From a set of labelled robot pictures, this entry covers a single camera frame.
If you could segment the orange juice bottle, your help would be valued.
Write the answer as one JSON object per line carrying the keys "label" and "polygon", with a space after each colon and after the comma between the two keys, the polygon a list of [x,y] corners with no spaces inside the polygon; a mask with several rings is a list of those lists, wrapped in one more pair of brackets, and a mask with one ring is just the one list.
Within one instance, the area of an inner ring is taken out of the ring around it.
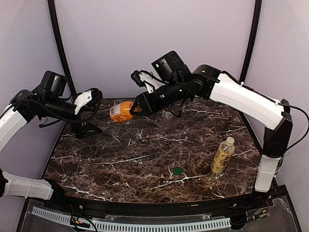
{"label": "orange juice bottle", "polygon": [[133,120],[136,116],[130,113],[133,102],[124,101],[110,109],[110,118],[115,123],[125,123]]}

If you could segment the brown drink bottle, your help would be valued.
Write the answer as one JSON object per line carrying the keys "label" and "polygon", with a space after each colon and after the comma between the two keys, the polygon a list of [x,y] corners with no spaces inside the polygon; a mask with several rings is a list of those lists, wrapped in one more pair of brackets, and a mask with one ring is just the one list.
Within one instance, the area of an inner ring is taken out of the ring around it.
{"label": "brown drink bottle", "polygon": [[173,114],[168,108],[163,109],[162,111],[162,125],[165,128],[170,128],[172,126]]}

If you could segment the green bottle cap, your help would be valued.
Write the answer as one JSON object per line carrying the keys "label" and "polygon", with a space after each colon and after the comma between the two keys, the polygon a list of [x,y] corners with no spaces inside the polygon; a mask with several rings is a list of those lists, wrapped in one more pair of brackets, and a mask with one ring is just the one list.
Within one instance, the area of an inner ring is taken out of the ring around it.
{"label": "green bottle cap", "polygon": [[183,173],[183,169],[181,167],[174,167],[173,174],[174,175],[181,175]]}

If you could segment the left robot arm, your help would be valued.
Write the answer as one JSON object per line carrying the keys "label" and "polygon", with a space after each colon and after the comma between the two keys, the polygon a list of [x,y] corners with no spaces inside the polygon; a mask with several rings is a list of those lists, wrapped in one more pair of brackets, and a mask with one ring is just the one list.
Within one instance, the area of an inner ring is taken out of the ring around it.
{"label": "left robot arm", "polygon": [[[99,110],[102,92],[91,88],[63,98],[68,82],[67,77],[46,71],[34,90],[19,91],[0,116],[1,149],[35,117],[54,118],[52,124],[69,122],[78,139],[101,133],[102,130],[90,123],[90,120]],[[51,179],[31,179],[1,170],[0,195],[51,200],[64,195],[64,189]]]}

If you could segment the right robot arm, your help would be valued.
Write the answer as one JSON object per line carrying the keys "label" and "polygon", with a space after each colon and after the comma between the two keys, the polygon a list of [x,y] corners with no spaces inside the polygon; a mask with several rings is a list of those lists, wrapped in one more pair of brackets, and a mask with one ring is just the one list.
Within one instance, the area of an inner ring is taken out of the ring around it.
{"label": "right robot arm", "polygon": [[279,169],[286,151],[291,148],[292,105],[285,99],[271,98],[242,82],[226,71],[199,65],[193,72],[175,51],[152,63],[158,77],[148,71],[134,71],[131,79],[146,92],[135,98],[132,115],[150,116],[177,101],[201,97],[230,106],[265,126],[262,157],[254,189],[266,193]]}

